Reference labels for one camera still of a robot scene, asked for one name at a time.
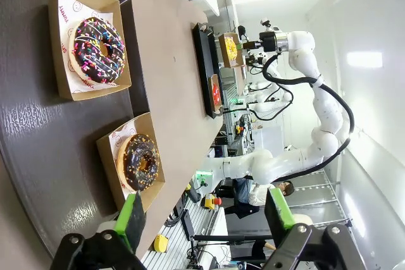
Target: chocolate glazed donut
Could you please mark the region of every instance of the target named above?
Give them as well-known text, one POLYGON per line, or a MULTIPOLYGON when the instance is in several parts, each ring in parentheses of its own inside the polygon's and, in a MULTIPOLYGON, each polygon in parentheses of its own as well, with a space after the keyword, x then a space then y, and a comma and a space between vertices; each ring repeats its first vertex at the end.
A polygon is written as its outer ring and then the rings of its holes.
POLYGON ((78 75, 91 83, 116 80, 125 66, 124 43, 108 21, 90 17, 82 21, 70 36, 69 57, 78 75), (107 49, 101 52, 100 42, 107 49))
POLYGON ((118 173, 135 191, 149 188, 159 169, 159 152, 148 135, 136 134, 124 141, 118 153, 118 173))

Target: black cable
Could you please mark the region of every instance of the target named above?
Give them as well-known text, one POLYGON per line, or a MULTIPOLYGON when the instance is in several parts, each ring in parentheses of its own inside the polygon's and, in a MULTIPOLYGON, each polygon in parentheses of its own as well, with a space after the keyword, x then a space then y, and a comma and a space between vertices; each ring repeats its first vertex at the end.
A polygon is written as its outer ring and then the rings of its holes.
POLYGON ((254 67, 254 68, 251 68, 251 69, 249 70, 249 73, 252 74, 252 75, 259 75, 259 74, 261 73, 261 71, 262 71, 261 68, 257 68, 257 67, 254 67), (258 71, 257 73, 252 73, 252 70, 253 70, 254 68, 255 68, 255 69, 260 69, 260 71, 258 71))
POLYGON ((254 242, 255 241, 247 241, 247 242, 245 242, 245 241, 236 241, 236 242, 225 242, 225 243, 202 243, 200 245, 195 245, 194 248, 197 249, 197 248, 201 248, 201 247, 205 247, 205 246, 214 246, 214 245, 228 245, 228 246, 231 246, 231 245, 243 245, 245 243, 254 243, 254 242))
POLYGON ((216 264, 218 265, 218 268, 221 268, 220 263, 216 260, 216 257, 212 253, 209 253, 208 251, 205 251, 205 250, 200 250, 200 252, 205 252, 205 253, 208 253, 210 256, 212 256, 213 259, 215 260, 216 264))
POLYGON ((266 98, 265 102, 268 101, 268 99, 269 99, 271 96, 273 96, 274 94, 276 94, 280 89, 281 89, 281 87, 278 87, 278 89, 277 89, 276 91, 274 91, 273 93, 271 93, 271 94, 266 98))
POLYGON ((281 110, 279 110, 279 112, 277 112, 272 118, 262 118, 262 117, 259 117, 258 114, 257 114, 254 110, 249 109, 250 112, 252 112, 258 120, 261 120, 261 121, 271 121, 271 120, 274 120, 282 111, 284 111, 284 110, 287 109, 289 106, 291 106, 292 101, 294 100, 294 95, 293 95, 293 93, 292 93, 290 90, 288 90, 288 89, 282 87, 281 85, 278 85, 278 86, 279 86, 281 89, 283 89, 284 91, 286 91, 286 92, 288 92, 288 93, 291 94, 291 100, 290 100, 290 102, 289 102, 288 104, 286 104, 281 110))
MULTIPOLYGON (((266 62, 266 64, 263 66, 263 70, 262 70, 263 76, 268 81, 275 82, 278 85, 280 85, 280 84, 282 84, 282 85, 297 85, 297 84, 300 84, 300 83, 309 83, 310 85, 313 85, 314 83, 316 83, 318 81, 317 79, 315 79, 313 77, 300 77, 300 78, 295 78, 295 79, 281 79, 281 78, 272 77, 269 73, 267 73, 267 69, 271 65, 271 63, 276 59, 276 58, 273 59, 275 56, 276 55, 272 56, 266 62)), ((350 109, 349 105, 346 103, 346 101, 344 101, 338 95, 338 93, 333 91, 330 87, 328 87, 324 83, 322 85, 320 85, 319 88, 321 88, 322 90, 328 92, 345 109, 345 111, 346 111, 346 113, 347 113, 347 115, 349 117, 349 123, 350 123, 349 134, 351 134, 354 131, 354 115, 353 115, 353 112, 350 109)), ((347 137, 346 140, 344 141, 344 143, 337 149, 336 153, 334 155, 332 155, 331 157, 329 157, 326 161, 323 161, 322 163, 317 164, 315 167, 309 168, 309 169, 307 169, 305 171, 301 171, 301 172, 298 172, 298 173, 294 173, 294 174, 291 174, 291 175, 280 177, 280 178, 278 178, 277 180, 275 180, 273 182, 286 181, 286 180, 289 180, 291 178, 307 175, 307 174, 310 174, 312 172, 315 172, 315 171, 318 171, 318 170, 324 168, 327 164, 332 162, 349 145, 349 143, 350 143, 350 137, 347 137)))
POLYGON ((183 217, 183 213, 184 213, 185 206, 187 204, 188 199, 189 199, 188 196, 186 196, 186 194, 183 192, 183 194, 182 194, 182 203, 183 203, 182 212, 176 218, 173 218, 171 216, 171 214, 169 214, 169 218, 166 219, 166 221, 164 223, 164 225, 166 227, 168 227, 168 228, 174 227, 181 220, 181 218, 183 217))
MULTIPOLYGON (((273 117, 271 117, 271 118, 262 118, 262 117, 259 117, 258 114, 255 112, 255 110, 249 109, 249 111, 252 112, 258 120, 261 120, 261 121, 271 121, 271 120, 274 120, 282 111, 284 111, 284 110, 287 109, 289 106, 291 106, 292 101, 294 100, 294 95, 293 95, 293 93, 292 93, 290 90, 288 90, 288 89, 282 87, 281 85, 278 85, 278 86, 279 86, 281 89, 283 89, 284 91, 286 91, 286 92, 288 92, 288 93, 291 94, 291 100, 290 100, 290 102, 289 102, 288 104, 286 104, 281 110, 279 110, 279 112, 277 112, 277 113, 276 113, 273 117)), ((223 113, 223 114, 227 114, 227 113, 232 113, 232 112, 236 112, 236 111, 248 111, 248 109, 234 109, 234 110, 224 111, 224 112, 222 112, 222 113, 223 113)))
POLYGON ((252 89, 252 90, 249 90, 249 92, 257 92, 257 91, 266 90, 266 89, 269 88, 271 85, 272 85, 272 83, 270 82, 269 85, 265 86, 265 87, 262 88, 262 89, 252 89))
POLYGON ((202 187, 208 187, 208 185, 206 183, 202 184, 200 187, 196 188, 196 190, 199 190, 202 187))

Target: white wall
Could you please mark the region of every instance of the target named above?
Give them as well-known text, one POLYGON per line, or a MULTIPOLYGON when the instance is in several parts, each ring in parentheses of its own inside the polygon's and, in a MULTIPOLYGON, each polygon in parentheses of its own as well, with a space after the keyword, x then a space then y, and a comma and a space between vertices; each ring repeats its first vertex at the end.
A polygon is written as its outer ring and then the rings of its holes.
POLYGON ((353 136, 350 152, 342 157, 341 175, 336 162, 332 173, 341 179, 340 200, 354 218, 354 234, 369 269, 389 270, 405 257, 402 3, 321 0, 308 13, 318 62, 337 67, 335 78, 333 73, 328 77, 344 92, 356 125, 364 130, 353 136), (383 68, 349 66, 346 55, 353 51, 381 52, 383 68))

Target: red object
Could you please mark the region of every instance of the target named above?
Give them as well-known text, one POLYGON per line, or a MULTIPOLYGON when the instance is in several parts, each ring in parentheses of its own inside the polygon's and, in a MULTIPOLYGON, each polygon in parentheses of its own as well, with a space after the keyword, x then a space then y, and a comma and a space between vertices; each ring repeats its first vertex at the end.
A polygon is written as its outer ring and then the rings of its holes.
POLYGON ((214 199, 214 205, 221 205, 222 200, 221 199, 214 199))
POLYGON ((220 88, 218 88, 215 83, 213 84, 213 99, 215 105, 219 104, 221 101, 220 88))

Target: yellow device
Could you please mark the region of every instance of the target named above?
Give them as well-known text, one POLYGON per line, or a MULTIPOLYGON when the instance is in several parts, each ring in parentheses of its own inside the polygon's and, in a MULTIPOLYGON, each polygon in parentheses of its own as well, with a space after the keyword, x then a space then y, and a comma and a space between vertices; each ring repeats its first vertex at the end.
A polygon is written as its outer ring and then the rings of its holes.
POLYGON ((159 234, 153 243, 154 250, 156 252, 165 253, 167 250, 167 245, 169 243, 169 239, 162 234, 159 234))
POLYGON ((222 204, 222 200, 209 193, 202 199, 201 203, 204 204, 201 205, 204 209, 215 210, 215 206, 222 204))

